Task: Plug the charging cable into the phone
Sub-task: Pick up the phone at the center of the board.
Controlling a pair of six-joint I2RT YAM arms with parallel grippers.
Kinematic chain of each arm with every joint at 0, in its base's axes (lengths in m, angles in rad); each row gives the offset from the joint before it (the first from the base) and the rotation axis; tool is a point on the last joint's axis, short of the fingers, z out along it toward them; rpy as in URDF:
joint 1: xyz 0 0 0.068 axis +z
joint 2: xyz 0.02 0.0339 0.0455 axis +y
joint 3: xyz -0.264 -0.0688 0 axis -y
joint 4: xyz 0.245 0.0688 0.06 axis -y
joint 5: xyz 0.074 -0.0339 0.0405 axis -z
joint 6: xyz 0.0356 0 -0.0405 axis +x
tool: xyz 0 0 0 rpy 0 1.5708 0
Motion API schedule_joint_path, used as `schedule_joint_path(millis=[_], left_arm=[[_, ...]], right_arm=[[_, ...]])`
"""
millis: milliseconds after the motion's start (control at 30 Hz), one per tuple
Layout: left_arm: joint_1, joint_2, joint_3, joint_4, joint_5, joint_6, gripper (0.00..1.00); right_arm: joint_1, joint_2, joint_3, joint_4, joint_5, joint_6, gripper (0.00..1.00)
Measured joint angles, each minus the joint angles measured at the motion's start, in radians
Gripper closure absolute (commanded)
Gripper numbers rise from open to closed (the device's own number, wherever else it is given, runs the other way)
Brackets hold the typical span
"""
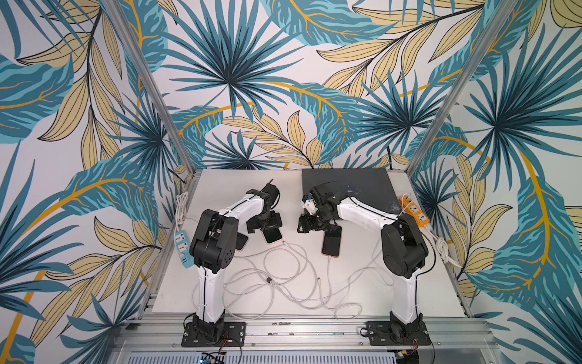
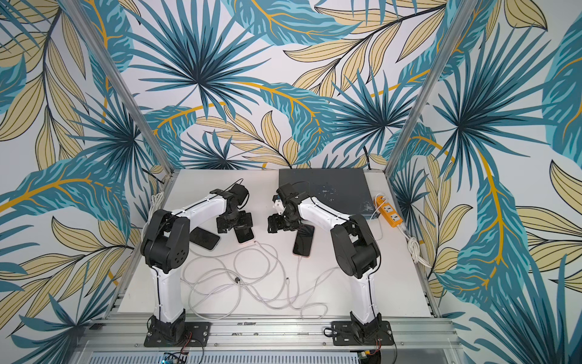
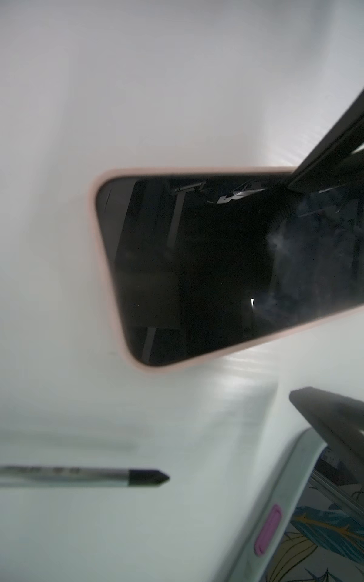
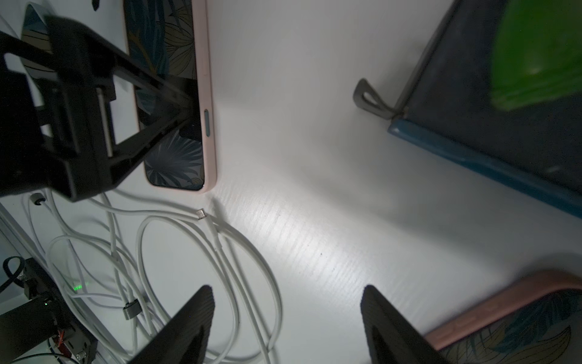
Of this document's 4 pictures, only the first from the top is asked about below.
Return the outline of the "phone with white case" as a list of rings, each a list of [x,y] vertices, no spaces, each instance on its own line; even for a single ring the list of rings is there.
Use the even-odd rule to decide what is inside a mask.
[[[264,235],[265,241],[268,244],[275,243],[283,238],[282,233],[280,232],[280,229],[278,227],[266,228],[262,231],[262,233]]]

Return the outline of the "phone with pink case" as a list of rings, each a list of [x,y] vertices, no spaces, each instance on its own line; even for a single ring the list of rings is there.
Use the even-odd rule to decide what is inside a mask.
[[[324,239],[321,252],[325,256],[338,257],[340,255],[342,227],[331,225],[324,231]]]

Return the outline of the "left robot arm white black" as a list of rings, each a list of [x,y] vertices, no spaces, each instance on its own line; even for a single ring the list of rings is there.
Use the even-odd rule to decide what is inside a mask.
[[[260,231],[269,244],[282,239],[283,223],[275,211],[279,199],[279,189],[267,183],[260,190],[248,190],[231,206],[201,214],[189,249],[199,273],[199,304],[192,318],[197,333],[212,341],[221,337],[226,312],[224,273],[248,237]]]

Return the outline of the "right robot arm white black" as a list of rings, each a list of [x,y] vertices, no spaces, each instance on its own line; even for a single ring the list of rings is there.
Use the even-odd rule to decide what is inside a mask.
[[[339,256],[342,227],[336,224],[338,220],[357,224],[380,238],[381,256],[393,278],[389,333],[399,343],[420,338],[423,316],[418,308],[418,276],[429,251],[415,218],[369,206],[336,181],[313,187],[302,203],[304,212],[299,217],[297,232],[324,232],[324,255]]]

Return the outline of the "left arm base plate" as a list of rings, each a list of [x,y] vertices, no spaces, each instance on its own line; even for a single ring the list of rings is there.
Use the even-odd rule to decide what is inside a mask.
[[[186,348],[242,347],[245,339],[245,322],[223,322],[216,327],[200,327],[194,322],[188,322],[180,345]]]

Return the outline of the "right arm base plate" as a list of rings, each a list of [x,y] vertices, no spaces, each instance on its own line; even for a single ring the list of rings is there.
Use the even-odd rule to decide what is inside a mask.
[[[359,334],[369,340],[372,347],[424,347],[432,345],[427,326],[421,317],[409,324],[394,319],[369,321]]]

